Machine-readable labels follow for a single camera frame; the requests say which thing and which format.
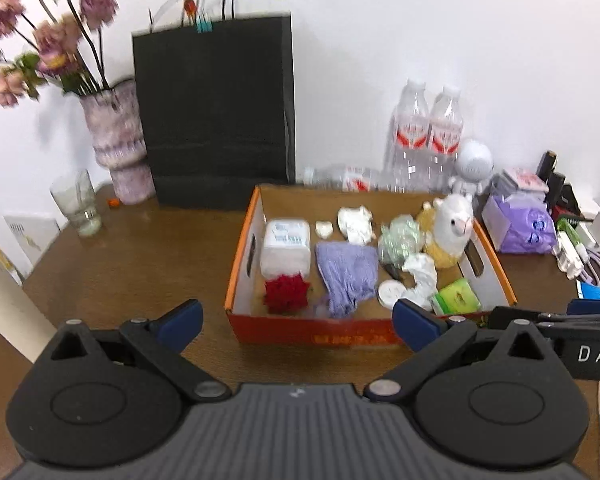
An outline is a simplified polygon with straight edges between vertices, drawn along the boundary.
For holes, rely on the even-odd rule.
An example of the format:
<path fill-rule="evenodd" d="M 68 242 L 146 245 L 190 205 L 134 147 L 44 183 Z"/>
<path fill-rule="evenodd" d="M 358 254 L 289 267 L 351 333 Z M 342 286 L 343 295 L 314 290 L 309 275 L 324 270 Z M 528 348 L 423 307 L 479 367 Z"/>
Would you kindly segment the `right water bottle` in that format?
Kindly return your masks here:
<path fill-rule="evenodd" d="M 454 160 L 460 148 L 464 118 L 460 111 L 460 90 L 444 86 L 434 100 L 429 114 L 429 142 L 431 152 L 431 185 L 438 192 L 448 186 Z"/>

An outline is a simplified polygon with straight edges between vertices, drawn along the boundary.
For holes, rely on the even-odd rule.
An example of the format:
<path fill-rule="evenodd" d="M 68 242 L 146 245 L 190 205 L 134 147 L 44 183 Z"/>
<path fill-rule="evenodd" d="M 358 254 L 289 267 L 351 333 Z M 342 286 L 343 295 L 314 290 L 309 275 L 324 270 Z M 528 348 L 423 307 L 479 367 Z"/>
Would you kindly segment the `red fabric rose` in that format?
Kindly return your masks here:
<path fill-rule="evenodd" d="M 269 314 L 295 314 L 308 304 L 310 283 L 298 273 L 279 275 L 265 282 L 263 302 Z"/>

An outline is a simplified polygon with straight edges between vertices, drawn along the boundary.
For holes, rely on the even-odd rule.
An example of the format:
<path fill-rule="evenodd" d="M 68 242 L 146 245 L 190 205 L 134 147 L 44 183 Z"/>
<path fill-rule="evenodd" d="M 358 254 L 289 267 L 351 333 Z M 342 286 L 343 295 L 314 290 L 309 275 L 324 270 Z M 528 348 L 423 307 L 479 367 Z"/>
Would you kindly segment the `pink textured vase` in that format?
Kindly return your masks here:
<path fill-rule="evenodd" d="M 135 79 L 120 80 L 80 103 L 96 162 L 109 171 L 117 199 L 135 205 L 154 196 Z"/>

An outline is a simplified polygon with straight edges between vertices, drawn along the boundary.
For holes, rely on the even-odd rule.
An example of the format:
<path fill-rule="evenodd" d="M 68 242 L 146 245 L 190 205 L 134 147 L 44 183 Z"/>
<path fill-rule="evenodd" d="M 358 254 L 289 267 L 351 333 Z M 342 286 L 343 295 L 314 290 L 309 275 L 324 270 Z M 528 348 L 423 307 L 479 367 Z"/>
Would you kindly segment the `iridescent plastic bag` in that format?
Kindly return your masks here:
<path fill-rule="evenodd" d="M 422 251 L 425 235 L 410 214 L 401 214 L 380 228 L 378 255 L 383 264 L 402 268 L 406 259 Z"/>

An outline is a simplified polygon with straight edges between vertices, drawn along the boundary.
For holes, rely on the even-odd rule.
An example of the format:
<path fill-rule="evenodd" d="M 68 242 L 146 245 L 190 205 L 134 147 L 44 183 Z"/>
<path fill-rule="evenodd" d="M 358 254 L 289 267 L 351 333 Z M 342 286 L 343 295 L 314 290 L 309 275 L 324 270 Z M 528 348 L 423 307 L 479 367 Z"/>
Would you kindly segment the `small white earbud case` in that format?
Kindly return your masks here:
<path fill-rule="evenodd" d="M 334 232 L 334 227 L 330 221 L 317 221 L 314 224 L 314 229 L 316 235 L 321 240 L 328 240 L 332 236 L 332 232 Z"/>

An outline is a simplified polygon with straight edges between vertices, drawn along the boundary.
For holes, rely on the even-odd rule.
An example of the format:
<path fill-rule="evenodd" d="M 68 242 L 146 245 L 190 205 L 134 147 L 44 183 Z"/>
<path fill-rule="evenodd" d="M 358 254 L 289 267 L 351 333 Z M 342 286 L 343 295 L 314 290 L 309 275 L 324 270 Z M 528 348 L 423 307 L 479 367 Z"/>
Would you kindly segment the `lying water bottle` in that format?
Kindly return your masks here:
<path fill-rule="evenodd" d="M 377 190 L 385 173 L 366 167 L 332 165 L 325 168 L 306 167 L 302 184 L 310 188 L 331 188 L 344 192 L 368 192 Z"/>

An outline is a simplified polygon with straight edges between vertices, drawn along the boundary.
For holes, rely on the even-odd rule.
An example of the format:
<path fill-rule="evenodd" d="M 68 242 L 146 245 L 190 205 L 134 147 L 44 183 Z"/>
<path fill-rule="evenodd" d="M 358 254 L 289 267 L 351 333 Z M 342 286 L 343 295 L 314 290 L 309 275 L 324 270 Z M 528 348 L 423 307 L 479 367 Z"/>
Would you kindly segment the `blue toothpaste tube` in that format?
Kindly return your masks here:
<path fill-rule="evenodd" d="M 576 281 L 578 297 L 586 300 L 600 300 L 600 287 Z"/>

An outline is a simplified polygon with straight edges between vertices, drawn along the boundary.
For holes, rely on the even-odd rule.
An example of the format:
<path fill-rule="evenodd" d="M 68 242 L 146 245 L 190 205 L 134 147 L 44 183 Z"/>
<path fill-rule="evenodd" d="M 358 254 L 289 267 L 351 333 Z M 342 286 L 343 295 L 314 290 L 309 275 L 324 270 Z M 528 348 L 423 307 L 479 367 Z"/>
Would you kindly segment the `white tissue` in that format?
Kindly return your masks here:
<path fill-rule="evenodd" d="M 438 292 L 438 276 L 434 259 L 423 252 L 409 255 L 402 266 L 402 271 L 411 274 L 414 280 L 414 286 L 408 288 L 402 297 L 431 312 L 431 299 Z"/>
<path fill-rule="evenodd" d="M 373 215 L 364 206 L 340 208 L 337 224 L 340 233 L 350 244 L 368 245 L 376 237 L 373 231 Z"/>

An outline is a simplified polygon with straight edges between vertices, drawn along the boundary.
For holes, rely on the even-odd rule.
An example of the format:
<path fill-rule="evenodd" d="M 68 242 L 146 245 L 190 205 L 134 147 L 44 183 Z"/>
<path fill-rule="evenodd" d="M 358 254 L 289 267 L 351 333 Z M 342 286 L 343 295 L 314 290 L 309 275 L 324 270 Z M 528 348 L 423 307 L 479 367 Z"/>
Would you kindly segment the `pink patterned pouch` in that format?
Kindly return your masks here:
<path fill-rule="evenodd" d="M 547 184 L 534 172 L 521 168 L 504 168 L 502 176 L 518 192 L 545 195 Z"/>

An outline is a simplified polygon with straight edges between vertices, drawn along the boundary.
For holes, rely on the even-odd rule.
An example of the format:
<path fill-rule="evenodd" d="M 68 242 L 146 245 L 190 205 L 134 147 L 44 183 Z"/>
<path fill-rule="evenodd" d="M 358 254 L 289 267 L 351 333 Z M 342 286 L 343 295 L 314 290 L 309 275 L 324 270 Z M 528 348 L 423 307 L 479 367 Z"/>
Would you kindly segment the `purple knitted pouch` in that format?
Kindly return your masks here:
<path fill-rule="evenodd" d="M 315 262 L 326 287 L 331 318 L 347 318 L 360 302 L 375 296 L 379 269 L 375 247 L 321 242 L 315 245 Z"/>

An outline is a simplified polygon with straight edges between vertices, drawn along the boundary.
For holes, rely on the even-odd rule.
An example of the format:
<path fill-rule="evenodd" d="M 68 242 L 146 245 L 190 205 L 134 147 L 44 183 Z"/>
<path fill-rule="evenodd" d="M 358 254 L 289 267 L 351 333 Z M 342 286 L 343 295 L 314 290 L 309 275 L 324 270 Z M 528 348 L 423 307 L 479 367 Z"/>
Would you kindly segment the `left water bottle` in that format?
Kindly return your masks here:
<path fill-rule="evenodd" d="M 389 122 L 385 170 L 410 191 L 427 188 L 429 108 L 425 90 L 423 81 L 409 79 Z"/>

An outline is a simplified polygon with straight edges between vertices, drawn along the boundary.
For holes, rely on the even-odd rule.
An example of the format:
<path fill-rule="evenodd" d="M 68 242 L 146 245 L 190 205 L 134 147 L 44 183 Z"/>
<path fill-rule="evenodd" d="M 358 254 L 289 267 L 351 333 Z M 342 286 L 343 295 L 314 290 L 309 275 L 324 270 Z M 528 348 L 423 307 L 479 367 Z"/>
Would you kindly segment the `white round lid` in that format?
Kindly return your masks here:
<path fill-rule="evenodd" d="M 407 289 L 403 283 L 396 280 L 385 280 L 378 285 L 377 300 L 384 308 L 392 310 L 394 305 L 402 299 L 416 304 L 411 289 Z"/>

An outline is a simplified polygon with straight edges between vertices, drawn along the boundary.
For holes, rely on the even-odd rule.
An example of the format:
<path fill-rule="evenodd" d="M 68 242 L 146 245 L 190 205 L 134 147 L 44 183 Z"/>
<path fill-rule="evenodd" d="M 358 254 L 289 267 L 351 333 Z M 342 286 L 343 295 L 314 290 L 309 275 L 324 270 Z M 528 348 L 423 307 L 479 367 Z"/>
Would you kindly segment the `white yellow alpaca plush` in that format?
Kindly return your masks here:
<path fill-rule="evenodd" d="M 422 204 L 416 217 L 424 236 L 422 251 L 434 260 L 437 270 L 456 266 L 474 230 L 474 210 L 462 194 L 434 198 Z"/>

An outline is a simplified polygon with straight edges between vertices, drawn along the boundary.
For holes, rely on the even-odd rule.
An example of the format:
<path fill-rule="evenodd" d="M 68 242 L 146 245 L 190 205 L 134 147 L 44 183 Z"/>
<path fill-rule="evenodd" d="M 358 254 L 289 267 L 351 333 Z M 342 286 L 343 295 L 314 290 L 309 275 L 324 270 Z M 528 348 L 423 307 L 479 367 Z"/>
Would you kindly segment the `white wet wipes canister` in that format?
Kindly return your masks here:
<path fill-rule="evenodd" d="M 282 275 L 308 278 L 311 258 L 311 231 L 306 220 L 273 219 L 266 224 L 260 255 L 265 281 Z"/>

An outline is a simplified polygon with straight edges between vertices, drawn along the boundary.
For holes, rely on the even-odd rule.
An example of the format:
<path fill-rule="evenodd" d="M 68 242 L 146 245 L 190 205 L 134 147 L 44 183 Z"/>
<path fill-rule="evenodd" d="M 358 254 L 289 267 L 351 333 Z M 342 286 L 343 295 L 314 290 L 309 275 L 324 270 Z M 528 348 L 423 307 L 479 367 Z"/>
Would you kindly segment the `green tissue packet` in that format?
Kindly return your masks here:
<path fill-rule="evenodd" d="M 437 316 L 464 315 L 479 312 L 480 301 L 466 278 L 460 278 L 440 289 L 431 298 Z"/>

